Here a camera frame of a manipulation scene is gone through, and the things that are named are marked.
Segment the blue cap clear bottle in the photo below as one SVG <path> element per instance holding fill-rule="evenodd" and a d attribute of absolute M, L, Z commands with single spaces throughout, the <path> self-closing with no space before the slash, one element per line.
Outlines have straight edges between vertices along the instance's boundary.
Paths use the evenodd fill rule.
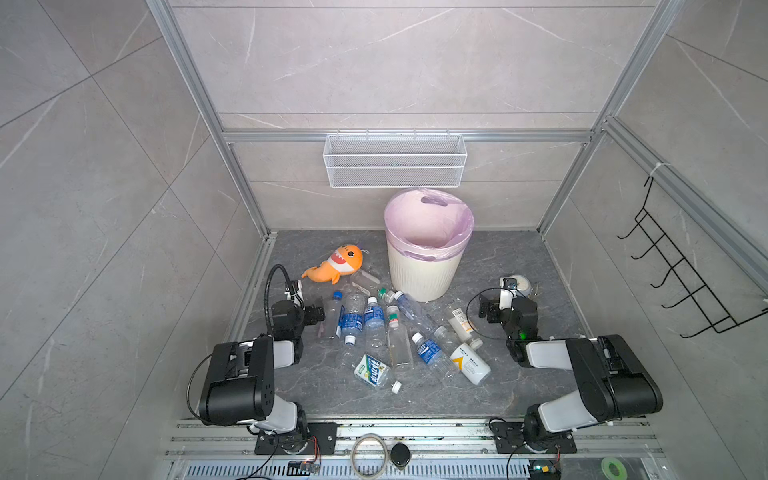
<path fill-rule="evenodd" d="M 324 321 L 322 337 L 326 340 L 338 338 L 338 322 L 343 308 L 343 294 L 334 291 L 323 300 Z"/>

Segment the clear bottle orange white label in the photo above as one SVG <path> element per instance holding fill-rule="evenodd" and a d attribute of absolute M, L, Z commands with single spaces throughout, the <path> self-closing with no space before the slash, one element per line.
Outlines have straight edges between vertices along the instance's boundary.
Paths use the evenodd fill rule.
<path fill-rule="evenodd" d="M 448 323 L 463 343 L 471 344 L 476 339 L 475 331 L 461 308 L 449 307 L 447 317 Z"/>

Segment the crushed green white label bottle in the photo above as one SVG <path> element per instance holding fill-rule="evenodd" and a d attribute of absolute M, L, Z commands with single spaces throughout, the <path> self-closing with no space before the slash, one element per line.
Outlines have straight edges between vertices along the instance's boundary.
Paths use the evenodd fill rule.
<path fill-rule="evenodd" d="M 354 376 L 373 388 L 384 388 L 390 385 L 391 368 L 377 358 L 364 354 L 354 367 Z"/>

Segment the green band clear square bottle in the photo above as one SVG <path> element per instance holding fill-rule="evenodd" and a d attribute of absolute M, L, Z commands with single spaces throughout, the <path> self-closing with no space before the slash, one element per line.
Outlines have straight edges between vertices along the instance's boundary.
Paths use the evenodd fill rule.
<path fill-rule="evenodd" d="M 413 368 L 413 356 L 408 337 L 408 329 L 400 319 L 399 308 L 390 305 L 386 308 L 387 338 L 393 367 L 398 371 Z"/>

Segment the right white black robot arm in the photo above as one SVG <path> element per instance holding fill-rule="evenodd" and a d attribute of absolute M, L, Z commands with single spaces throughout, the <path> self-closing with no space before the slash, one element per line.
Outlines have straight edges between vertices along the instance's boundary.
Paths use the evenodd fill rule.
<path fill-rule="evenodd" d="M 478 316 L 499 324 L 510 356 L 523 368 L 569 371 L 576 389 L 526 411 L 523 443 L 543 452 L 575 429 L 659 412 L 663 396 L 628 343 L 619 335 L 545 340 L 538 306 L 524 296 L 506 301 L 479 296 Z"/>

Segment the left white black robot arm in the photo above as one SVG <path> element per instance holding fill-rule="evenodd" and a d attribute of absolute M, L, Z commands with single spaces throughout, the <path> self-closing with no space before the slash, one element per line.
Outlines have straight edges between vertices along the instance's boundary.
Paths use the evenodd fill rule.
<path fill-rule="evenodd" d="M 267 309 L 267 332 L 252 340 L 220 343 L 208 364 L 200 399 L 189 406 L 206 425 L 246 425 L 282 441 L 309 439 L 306 414 L 276 393 L 275 372 L 296 365 L 304 328 L 325 320 L 320 306 L 281 300 Z"/>

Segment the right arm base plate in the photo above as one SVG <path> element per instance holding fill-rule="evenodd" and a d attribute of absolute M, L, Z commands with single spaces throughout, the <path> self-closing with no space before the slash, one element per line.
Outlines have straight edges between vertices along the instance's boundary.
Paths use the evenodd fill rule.
<path fill-rule="evenodd" d="M 487 424 L 500 454 L 575 454 L 577 447 L 570 432 L 534 433 L 523 421 L 492 418 Z"/>

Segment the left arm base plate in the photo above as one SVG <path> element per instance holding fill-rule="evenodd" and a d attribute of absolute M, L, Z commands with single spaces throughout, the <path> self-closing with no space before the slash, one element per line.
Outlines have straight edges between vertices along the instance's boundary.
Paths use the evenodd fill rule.
<path fill-rule="evenodd" d="M 326 456 L 335 452 L 339 424 L 333 422 L 310 422 L 299 426 L 290 433 L 257 435 L 254 453 L 256 455 L 310 455 Z"/>

